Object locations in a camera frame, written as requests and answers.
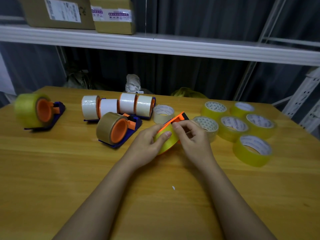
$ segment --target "cardboard box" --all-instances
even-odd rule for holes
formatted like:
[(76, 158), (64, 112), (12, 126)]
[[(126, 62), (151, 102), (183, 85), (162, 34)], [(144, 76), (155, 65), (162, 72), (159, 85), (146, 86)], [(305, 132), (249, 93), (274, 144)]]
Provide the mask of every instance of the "cardboard box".
[(131, 0), (90, 0), (96, 31), (132, 35), (135, 33)]
[(20, 0), (32, 27), (95, 29), (90, 0)]

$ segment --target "brown tape roll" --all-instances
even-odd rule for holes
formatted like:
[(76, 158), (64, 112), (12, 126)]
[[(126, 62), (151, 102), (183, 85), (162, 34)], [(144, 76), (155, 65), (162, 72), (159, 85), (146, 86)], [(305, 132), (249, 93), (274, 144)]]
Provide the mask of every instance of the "brown tape roll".
[(100, 141), (115, 145), (125, 136), (128, 129), (128, 118), (108, 112), (99, 120), (96, 135)]

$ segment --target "roll of packing tape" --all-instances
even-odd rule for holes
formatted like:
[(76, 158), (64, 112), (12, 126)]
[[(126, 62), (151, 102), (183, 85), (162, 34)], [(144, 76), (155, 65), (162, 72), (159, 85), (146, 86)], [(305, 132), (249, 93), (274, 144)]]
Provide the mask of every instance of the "roll of packing tape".
[(209, 141), (213, 142), (218, 133), (218, 123), (215, 120), (205, 116), (194, 117), (193, 121), (195, 121), (202, 129), (206, 130)]
[(250, 127), (250, 134), (262, 139), (268, 139), (276, 131), (276, 123), (257, 114), (247, 114), (246, 122)]
[(230, 114), (242, 118), (246, 114), (251, 113), (253, 111), (254, 107), (252, 105), (248, 103), (237, 102), (231, 107)]
[(98, 122), (96, 135), (100, 141), (110, 145), (120, 142), (128, 129), (127, 117), (108, 112)]
[(54, 118), (50, 98), (44, 94), (20, 94), (14, 103), (14, 112), (27, 129), (49, 126)]
[(117, 99), (102, 99), (100, 101), (100, 118), (108, 112), (118, 113)]
[(150, 117), (153, 109), (152, 97), (140, 95), (137, 98), (136, 115)]
[(134, 115), (136, 110), (137, 95), (123, 92), (119, 98), (119, 110), (121, 114)]
[(235, 116), (223, 116), (218, 120), (218, 124), (218, 136), (231, 142), (236, 142), (240, 136), (249, 131), (248, 125)]
[(272, 156), (271, 146), (259, 137), (251, 135), (239, 137), (233, 145), (233, 152), (242, 162), (254, 167), (262, 167)]
[(217, 120), (219, 117), (226, 114), (227, 108), (225, 105), (218, 102), (206, 102), (201, 109), (201, 116), (206, 116), (211, 119)]
[(85, 120), (100, 119), (99, 107), (101, 98), (98, 95), (83, 96), (82, 98), (82, 114)]
[(177, 136), (177, 134), (174, 132), (174, 129), (172, 127), (172, 124), (169, 124), (167, 127), (165, 127), (164, 129), (161, 129), (154, 137), (154, 141), (156, 142), (157, 139), (165, 132), (170, 131), (172, 133), (172, 135), (170, 136), (170, 138), (163, 144), (163, 146), (161, 147), (158, 155), (166, 152), (167, 150), (169, 150), (171, 147), (174, 146), (174, 144), (176, 144), (179, 140), (179, 137)]
[(174, 109), (167, 105), (157, 105), (153, 108), (153, 121), (165, 124), (174, 117)]

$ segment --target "yellow tape roll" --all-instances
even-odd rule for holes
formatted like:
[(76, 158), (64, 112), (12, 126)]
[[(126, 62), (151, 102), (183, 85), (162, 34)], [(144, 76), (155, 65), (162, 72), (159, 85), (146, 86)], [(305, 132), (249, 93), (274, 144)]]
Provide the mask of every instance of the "yellow tape roll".
[(270, 160), (272, 149), (266, 141), (259, 137), (245, 135), (239, 137), (233, 145), (233, 153), (248, 165), (262, 167)]
[(50, 98), (44, 94), (20, 94), (14, 104), (16, 118), (24, 128), (49, 126), (54, 118)]
[(169, 150), (171, 147), (174, 146), (174, 144), (176, 144), (179, 140), (179, 137), (177, 136), (177, 134), (174, 132), (174, 129), (172, 127), (172, 124), (169, 124), (166, 128), (164, 128), (163, 130), (161, 130), (160, 132), (158, 132), (155, 137), (154, 137), (154, 142), (157, 141), (157, 139), (159, 138), (159, 136), (161, 136), (163, 133), (170, 131), (172, 133), (172, 135), (170, 136), (170, 138), (163, 144), (163, 146), (161, 147), (158, 155), (164, 153), (165, 151)]
[(242, 118), (253, 111), (254, 107), (252, 105), (248, 103), (237, 102), (231, 107), (230, 114)]
[(216, 137), (219, 129), (219, 125), (215, 120), (205, 116), (197, 116), (194, 117), (192, 121), (196, 122), (202, 129), (207, 132), (210, 143), (214, 141), (214, 138)]
[(245, 118), (246, 123), (249, 125), (251, 135), (262, 139), (268, 139), (274, 135), (277, 127), (274, 121), (252, 113), (247, 114)]
[(128, 118), (126, 116), (108, 112), (98, 122), (96, 135), (100, 141), (110, 145), (120, 142), (126, 135), (128, 129)]
[(230, 142), (236, 142), (240, 136), (249, 131), (248, 125), (235, 116), (221, 117), (218, 125), (218, 136)]
[(201, 116), (206, 116), (211, 119), (217, 120), (219, 117), (225, 115), (227, 108), (225, 105), (218, 102), (206, 102), (201, 109)]

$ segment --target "wooden table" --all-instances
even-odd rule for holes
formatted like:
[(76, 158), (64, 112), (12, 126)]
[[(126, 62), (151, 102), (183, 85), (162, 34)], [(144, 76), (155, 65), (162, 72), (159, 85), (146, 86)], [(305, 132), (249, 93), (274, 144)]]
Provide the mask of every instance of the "wooden table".
[[(118, 92), (44, 87), (66, 111), (48, 132), (23, 130), (12, 105), (0, 110), (0, 239), (51, 239), (124, 154), (97, 141), (96, 124), (83, 122), (81, 99)], [(156, 96), (192, 119), (206, 99)], [(228, 108), (232, 101), (220, 101)], [(320, 142), (270, 104), (253, 103), (278, 124), (268, 140), (274, 156), (262, 168), (242, 163), (232, 143), (211, 144), (219, 165), (278, 239), (320, 236)], [(145, 129), (154, 122), (144, 120)], [(222, 239), (202, 176), (180, 145), (131, 179), (114, 225), (113, 239)]]

